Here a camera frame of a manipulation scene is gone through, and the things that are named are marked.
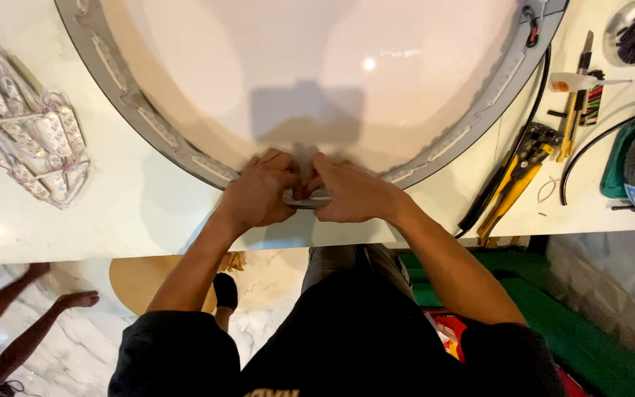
white table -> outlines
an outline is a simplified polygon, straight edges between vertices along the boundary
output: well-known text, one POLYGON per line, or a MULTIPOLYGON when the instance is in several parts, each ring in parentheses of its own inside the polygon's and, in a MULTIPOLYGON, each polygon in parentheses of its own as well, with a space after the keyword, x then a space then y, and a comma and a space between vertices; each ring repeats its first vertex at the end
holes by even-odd
MULTIPOLYGON (((600 48, 605 24, 624 3, 572 1, 553 41, 551 70, 575 71, 586 32, 592 30, 597 35, 592 67, 602 68, 608 78, 635 79, 635 68, 610 66, 600 48)), ((31 71, 39 87, 61 90, 70 97, 93 159, 89 181, 65 211, 34 200, 0 168, 0 264, 184 252, 221 192, 161 156, 122 119, 87 72, 53 1, 0 0, 0 46, 31 71)), ((535 81, 529 82, 502 118, 469 150, 407 190, 446 229, 456 229, 486 176, 509 147, 536 88, 535 81)), ((545 113, 563 110, 566 100, 566 94, 547 91, 535 120, 557 127, 560 120, 545 113)), ((635 81, 606 87, 601 122, 579 130, 577 147, 634 114, 635 81)), ((579 162, 569 180, 567 207, 560 205, 557 194, 538 204, 540 187, 550 176, 559 178, 562 173, 562 165, 546 161, 492 236, 635 230, 635 213, 611 211, 610 200, 599 192, 612 143, 610 136, 579 162)), ((475 235, 472 230, 467 237, 475 235)), ((382 221, 338 225, 318 222, 312 212, 299 211, 283 224, 251 230, 232 248, 399 240, 402 237, 382 221)))

black sock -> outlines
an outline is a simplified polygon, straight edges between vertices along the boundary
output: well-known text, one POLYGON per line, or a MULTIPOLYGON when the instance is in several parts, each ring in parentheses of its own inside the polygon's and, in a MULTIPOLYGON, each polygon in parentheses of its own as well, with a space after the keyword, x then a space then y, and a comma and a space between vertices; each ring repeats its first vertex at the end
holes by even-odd
POLYGON ((217 296, 217 306, 225 306, 232 310, 236 309, 238 294, 236 284, 231 275, 218 273, 215 275, 215 294, 217 296))

black cable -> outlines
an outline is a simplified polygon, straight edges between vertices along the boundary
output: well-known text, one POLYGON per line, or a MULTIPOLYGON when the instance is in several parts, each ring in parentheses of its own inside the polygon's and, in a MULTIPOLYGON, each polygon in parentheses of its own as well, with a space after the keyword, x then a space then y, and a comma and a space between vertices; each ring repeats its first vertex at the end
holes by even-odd
POLYGON ((570 171, 572 171, 572 167, 575 166, 575 164, 577 164, 577 160, 580 159, 580 157, 587 151, 589 150, 589 148, 591 148, 592 146, 594 146, 595 143, 599 142, 600 140, 604 139, 604 137, 606 137, 607 135, 609 135, 610 133, 622 128, 623 126, 635 122, 635 116, 630 117, 626 120, 624 120, 623 122, 618 123, 617 125, 613 126, 612 128, 608 129, 607 131, 602 132, 601 134, 599 134, 595 139, 593 139, 590 143, 587 143, 582 149, 580 149, 579 152, 577 152, 577 154, 575 155, 575 157, 572 158, 572 160, 570 160, 569 164, 567 167, 565 167, 565 171, 563 171, 562 173, 562 177, 560 178, 560 202, 562 203, 562 205, 567 205, 567 197, 566 197, 566 190, 567 190, 567 178, 570 176, 570 171))
POLYGON ((497 187, 501 184, 502 179, 504 179, 504 175, 506 174, 506 170, 511 166, 511 163, 514 162, 514 158, 516 157, 516 149, 518 149, 519 145, 521 145, 521 141, 524 139, 525 132, 528 131, 531 122, 534 121, 535 113, 538 111, 538 107, 541 105, 542 94, 545 92, 545 86, 548 84, 548 74, 550 73, 550 53, 552 52, 552 47, 549 44, 548 48, 545 50, 545 54, 543 55, 543 68, 542 68, 542 77, 541 77, 541 86, 538 87, 538 94, 535 96, 534 107, 531 109, 531 113, 528 115, 528 119, 525 121, 524 128, 519 132, 518 137, 516 137, 516 144, 509 154, 509 158, 505 165, 502 165, 494 176, 490 179, 489 184, 484 188, 483 191, 474 199, 472 206, 467 211, 467 214, 464 215, 462 221, 460 221, 457 226, 462 229, 458 235, 455 236, 456 239, 461 238, 465 235, 474 224, 477 223, 477 220, 482 216, 484 210, 487 208, 488 204, 491 202, 492 197, 494 197, 494 193, 496 193, 497 187))

foot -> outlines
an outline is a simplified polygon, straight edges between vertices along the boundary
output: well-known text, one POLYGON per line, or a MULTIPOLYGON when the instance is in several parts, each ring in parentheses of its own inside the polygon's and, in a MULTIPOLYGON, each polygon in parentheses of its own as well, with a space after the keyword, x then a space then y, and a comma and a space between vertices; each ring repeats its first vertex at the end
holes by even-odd
POLYGON ((24 277, 29 280, 36 280, 42 275, 45 275, 51 270, 51 265, 48 262, 41 264, 31 264, 28 266, 28 270, 24 273, 24 277))
POLYGON ((215 295, 217 296, 217 307, 224 306, 229 309, 236 309, 239 296, 236 292, 236 284, 231 275, 218 273, 215 275, 215 295))
POLYGON ((72 307, 92 307, 100 301, 100 295, 97 291, 87 293, 67 294, 58 298, 55 302, 63 309, 72 307))

black shirt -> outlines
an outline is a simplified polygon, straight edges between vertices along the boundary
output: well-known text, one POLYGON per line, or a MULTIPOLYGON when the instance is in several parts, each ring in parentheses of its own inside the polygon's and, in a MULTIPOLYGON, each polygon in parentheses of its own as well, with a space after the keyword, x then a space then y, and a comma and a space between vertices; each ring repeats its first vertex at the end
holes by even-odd
POLYGON ((309 288, 240 372, 232 338, 206 313, 144 314, 123 333, 110 396, 564 396, 532 330, 475 324, 466 364, 419 307, 377 275, 333 273, 309 288))

